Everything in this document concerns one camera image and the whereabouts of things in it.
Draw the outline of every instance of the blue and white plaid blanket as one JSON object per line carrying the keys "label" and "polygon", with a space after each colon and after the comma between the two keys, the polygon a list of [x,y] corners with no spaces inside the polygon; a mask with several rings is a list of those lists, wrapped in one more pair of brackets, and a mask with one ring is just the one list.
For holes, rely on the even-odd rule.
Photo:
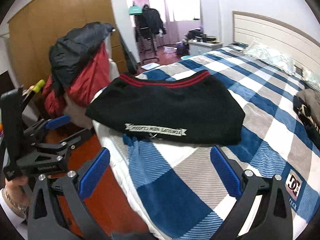
{"label": "blue and white plaid blanket", "polygon": [[[281,174],[290,194],[295,239],[320,204],[320,152],[293,111],[293,96],[305,85],[300,72],[289,76],[244,55],[241,50],[245,47],[230,45],[160,66],[137,78],[174,81],[205,69],[224,82],[246,115],[241,142],[222,150],[257,176]],[[221,113],[217,118],[228,117]],[[103,134],[97,133],[106,147]],[[159,232],[157,237],[207,240],[216,232],[236,199],[228,195],[213,167],[210,147],[157,139],[134,140],[127,146],[121,135],[111,130],[109,133],[134,185],[124,190],[129,203],[133,205],[130,198],[136,195],[136,204],[147,213],[143,218]],[[256,198],[241,234],[249,230],[260,199]]]}

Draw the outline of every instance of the bed headboard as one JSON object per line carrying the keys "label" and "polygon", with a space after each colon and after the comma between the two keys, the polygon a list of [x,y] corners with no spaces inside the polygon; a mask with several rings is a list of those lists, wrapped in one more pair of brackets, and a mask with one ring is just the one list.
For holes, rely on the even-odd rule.
{"label": "bed headboard", "polygon": [[259,14],[233,11],[234,41],[261,43],[290,55],[299,68],[320,75],[320,42],[303,31]]}

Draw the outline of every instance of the embroidered patch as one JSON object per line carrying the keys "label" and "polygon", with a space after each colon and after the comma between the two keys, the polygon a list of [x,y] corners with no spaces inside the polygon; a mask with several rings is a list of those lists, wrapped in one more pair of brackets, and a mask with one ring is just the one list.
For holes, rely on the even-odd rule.
{"label": "embroidered patch", "polygon": [[301,184],[302,180],[300,177],[293,170],[290,170],[287,180],[285,181],[285,188],[294,201],[297,201]]}
{"label": "embroidered patch", "polygon": [[125,123],[125,129],[130,132],[148,132],[148,133],[161,133],[173,136],[186,135],[187,129],[172,129],[168,127],[153,126],[153,125],[135,125],[131,123]]}

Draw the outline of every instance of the pillowcase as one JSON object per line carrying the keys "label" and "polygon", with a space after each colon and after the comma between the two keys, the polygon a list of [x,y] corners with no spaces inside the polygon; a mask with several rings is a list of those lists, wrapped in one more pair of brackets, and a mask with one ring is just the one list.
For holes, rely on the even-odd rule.
{"label": "pillowcase", "polygon": [[320,76],[307,68],[302,70],[302,80],[313,90],[320,91]]}
{"label": "pillowcase", "polygon": [[258,41],[253,41],[249,47],[242,51],[242,53],[263,60],[289,75],[295,75],[296,73],[295,62],[290,56],[261,44]]}

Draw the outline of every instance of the folded clothes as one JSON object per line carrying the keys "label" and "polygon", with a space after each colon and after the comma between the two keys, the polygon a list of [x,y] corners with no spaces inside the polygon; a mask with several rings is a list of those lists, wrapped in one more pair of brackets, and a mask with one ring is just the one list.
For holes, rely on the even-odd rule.
{"label": "folded clothes", "polygon": [[241,141],[244,111],[207,70],[178,81],[121,74],[88,106],[86,115],[137,138],[232,145]]}

